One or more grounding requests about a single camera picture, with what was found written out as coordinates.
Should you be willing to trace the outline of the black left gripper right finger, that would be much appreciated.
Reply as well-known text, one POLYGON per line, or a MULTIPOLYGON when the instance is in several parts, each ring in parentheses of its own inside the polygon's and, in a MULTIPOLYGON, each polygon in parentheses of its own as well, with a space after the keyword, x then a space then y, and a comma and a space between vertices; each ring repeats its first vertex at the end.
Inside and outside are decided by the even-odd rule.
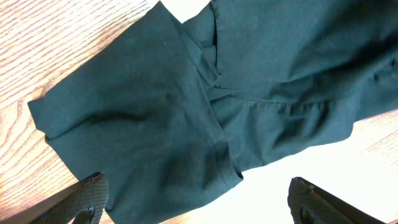
POLYGON ((295 224, 385 224, 301 177, 291 180, 287 202, 295 224))

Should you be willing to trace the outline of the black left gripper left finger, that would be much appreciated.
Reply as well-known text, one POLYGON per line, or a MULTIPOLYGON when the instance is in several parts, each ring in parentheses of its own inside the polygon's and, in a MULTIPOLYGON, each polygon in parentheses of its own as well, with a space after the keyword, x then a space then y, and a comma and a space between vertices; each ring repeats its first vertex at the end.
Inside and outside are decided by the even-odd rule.
POLYGON ((108 198, 108 180, 95 172, 1 224, 98 224, 108 198))

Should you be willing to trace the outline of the black t-shirt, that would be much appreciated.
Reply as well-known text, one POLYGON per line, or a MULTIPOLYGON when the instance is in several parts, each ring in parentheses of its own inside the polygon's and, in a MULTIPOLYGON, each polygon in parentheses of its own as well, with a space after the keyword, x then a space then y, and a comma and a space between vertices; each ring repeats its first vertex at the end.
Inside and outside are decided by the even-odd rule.
POLYGON ((397 2, 158 3, 28 106, 76 177, 107 176, 114 222, 159 223, 396 109, 397 2))

